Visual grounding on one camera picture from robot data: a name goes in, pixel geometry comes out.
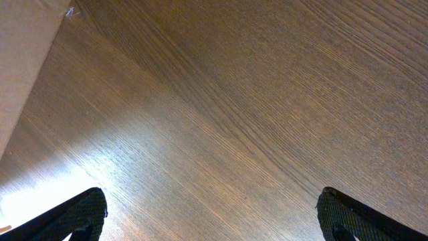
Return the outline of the brown cardboard box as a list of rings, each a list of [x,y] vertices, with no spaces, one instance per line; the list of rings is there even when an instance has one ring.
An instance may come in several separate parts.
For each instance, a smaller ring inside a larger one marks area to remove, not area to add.
[[[1,0],[1,152],[68,10],[70,0]]]

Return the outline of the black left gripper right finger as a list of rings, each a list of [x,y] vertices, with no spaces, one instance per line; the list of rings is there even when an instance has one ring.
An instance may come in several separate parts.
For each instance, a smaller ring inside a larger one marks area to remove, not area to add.
[[[427,235],[372,209],[333,187],[325,187],[322,190],[316,209],[325,240],[427,241]]]

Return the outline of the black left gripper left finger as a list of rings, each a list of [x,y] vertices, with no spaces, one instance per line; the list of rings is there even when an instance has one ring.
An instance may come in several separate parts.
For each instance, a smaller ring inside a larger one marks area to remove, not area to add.
[[[1,241],[99,241],[107,215],[103,191],[92,187],[2,234]]]

